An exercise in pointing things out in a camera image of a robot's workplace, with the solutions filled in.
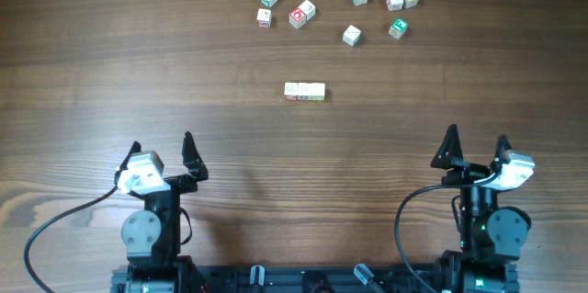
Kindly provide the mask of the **white block green letter I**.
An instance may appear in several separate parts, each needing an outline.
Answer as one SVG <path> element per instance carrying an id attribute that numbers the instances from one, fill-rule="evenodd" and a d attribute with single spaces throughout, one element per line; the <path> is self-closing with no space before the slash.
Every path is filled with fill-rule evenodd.
<path id="1" fill-rule="evenodd" d="M 299 9 L 306 15 L 307 21 L 310 21 L 316 13 L 316 6 L 310 0 L 305 0 L 300 4 Z"/>

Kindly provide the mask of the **white block circle engraving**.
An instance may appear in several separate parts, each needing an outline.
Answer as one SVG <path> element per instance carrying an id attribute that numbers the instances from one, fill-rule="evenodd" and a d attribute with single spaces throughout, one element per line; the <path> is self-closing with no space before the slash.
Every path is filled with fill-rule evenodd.
<path id="1" fill-rule="evenodd" d="M 313 84 L 312 83 L 298 83 L 298 100 L 311 100 L 313 95 Z"/>

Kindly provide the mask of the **block green letter F top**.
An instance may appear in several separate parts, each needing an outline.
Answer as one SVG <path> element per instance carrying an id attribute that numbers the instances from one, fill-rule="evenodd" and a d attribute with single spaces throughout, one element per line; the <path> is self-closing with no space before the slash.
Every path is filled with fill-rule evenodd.
<path id="1" fill-rule="evenodd" d="M 402 18 L 397 18 L 391 25 L 389 29 L 389 34 L 395 38 L 400 39 L 405 31 L 408 29 L 409 24 Z"/>

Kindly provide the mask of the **block red letter U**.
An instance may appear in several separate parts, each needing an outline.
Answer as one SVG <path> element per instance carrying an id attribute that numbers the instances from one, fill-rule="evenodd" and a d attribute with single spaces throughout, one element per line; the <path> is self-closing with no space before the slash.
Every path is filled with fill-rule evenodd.
<path id="1" fill-rule="evenodd" d="M 286 82 L 284 87 L 284 98 L 288 101 L 296 101 L 298 99 L 299 84 Z"/>

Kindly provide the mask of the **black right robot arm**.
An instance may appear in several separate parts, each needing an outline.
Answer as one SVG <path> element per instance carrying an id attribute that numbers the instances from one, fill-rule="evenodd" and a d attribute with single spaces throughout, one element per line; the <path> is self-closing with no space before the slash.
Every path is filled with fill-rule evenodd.
<path id="1" fill-rule="evenodd" d="M 431 166 L 447 171 L 443 186 L 459 189 L 459 205 L 452 210 L 460 234 L 460 250 L 445 251 L 435 262 L 432 287 L 439 292 L 518 292 L 515 262 L 532 220 L 519 208 L 499 207 L 498 195 L 532 176 L 533 158 L 514 150 L 502 135 L 490 164 L 467 162 L 458 126 L 452 124 Z"/>

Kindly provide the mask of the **white block green side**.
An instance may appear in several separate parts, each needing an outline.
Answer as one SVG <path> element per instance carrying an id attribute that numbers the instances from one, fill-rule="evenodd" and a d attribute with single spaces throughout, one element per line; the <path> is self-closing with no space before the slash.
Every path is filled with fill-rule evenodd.
<path id="1" fill-rule="evenodd" d="M 361 30 L 350 25 L 343 34 L 343 41 L 350 46 L 355 46 L 361 38 Z"/>

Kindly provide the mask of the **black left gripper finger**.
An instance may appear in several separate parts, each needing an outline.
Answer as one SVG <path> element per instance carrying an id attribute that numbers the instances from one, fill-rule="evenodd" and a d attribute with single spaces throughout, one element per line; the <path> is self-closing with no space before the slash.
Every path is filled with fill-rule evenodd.
<path id="1" fill-rule="evenodd" d="M 182 157 L 183 165 L 188 170 L 189 174 L 197 181 L 205 181 L 209 179 L 208 168 L 198 153 L 195 140 L 190 131 L 185 132 L 182 147 Z"/>
<path id="2" fill-rule="evenodd" d="M 127 156 L 125 157 L 125 159 L 123 160 L 123 162 L 120 164 L 120 166 L 118 167 L 117 171 L 115 172 L 115 177 L 116 178 L 120 178 L 121 174 L 123 171 L 126 171 L 128 169 L 128 162 L 130 160 L 130 157 L 137 152 L 141 151 L 141 144 L 138 141 L 135 141 L 134 143 L 132 143 L 130 150 L 127 154 Z"/>

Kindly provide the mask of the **block yellow letter C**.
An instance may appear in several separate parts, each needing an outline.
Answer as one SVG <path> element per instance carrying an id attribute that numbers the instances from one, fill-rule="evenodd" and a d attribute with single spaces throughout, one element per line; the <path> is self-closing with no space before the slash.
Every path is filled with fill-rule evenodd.
<path id="1" fill-rule="evenodd" d="M 325 99 L 325 84 L 324 83 L 312 83 L 311 84 L 311 100 L 312 101 L 323 101 Z"/>

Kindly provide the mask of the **block red digit six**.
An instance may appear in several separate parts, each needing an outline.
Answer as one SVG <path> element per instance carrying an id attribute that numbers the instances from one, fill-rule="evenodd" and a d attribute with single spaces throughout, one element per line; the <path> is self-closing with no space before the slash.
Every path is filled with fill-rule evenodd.
<path id="1" fill-rule="evenodd" d="M 270 28 L 272 21 L 272 12 L 269 9 L 259 8 L 257 12 L 256 21 L 260 28 Z"/>

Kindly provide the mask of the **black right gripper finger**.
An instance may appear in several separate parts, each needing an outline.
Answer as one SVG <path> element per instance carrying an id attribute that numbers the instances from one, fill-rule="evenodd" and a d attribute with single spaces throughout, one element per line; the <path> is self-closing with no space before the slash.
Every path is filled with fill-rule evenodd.
<path id="1" fill-rule="evenodd" d="M 505 135 L 500 135 L 497 139 L 496 150 L 494 158 L 496 161 L 506 161 L 508 155 L 506 154 L 512 149 L 510 142 Z"/>
<path id="2" fill-rule="evenodd" d="M 446 135 L 430 166 L 437 169 L 457 169 L 464 166 L 464 155 L 461 149 L 457 124 L 448 126 Z"/>

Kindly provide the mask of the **white block red drawing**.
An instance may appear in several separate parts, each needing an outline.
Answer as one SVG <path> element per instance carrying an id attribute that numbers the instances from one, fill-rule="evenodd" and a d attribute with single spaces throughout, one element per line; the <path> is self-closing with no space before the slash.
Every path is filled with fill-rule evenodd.
<path id="1" fill-rule="evenodd" d="M 404 0 L 386 0 L 386 5 L 389 11 L 401 10 L 404 5 Z"/>

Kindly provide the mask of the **block red letter O top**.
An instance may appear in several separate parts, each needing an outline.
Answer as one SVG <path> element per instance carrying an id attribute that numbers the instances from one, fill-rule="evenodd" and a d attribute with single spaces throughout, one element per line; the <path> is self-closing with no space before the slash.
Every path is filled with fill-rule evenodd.
<path id="1" fill-rule="evenodd" d="M 299 7 L 292 10 L 288 18 L 290 25 L 294 28 L 300 28 L 307 22 L 307 15 Z"/>

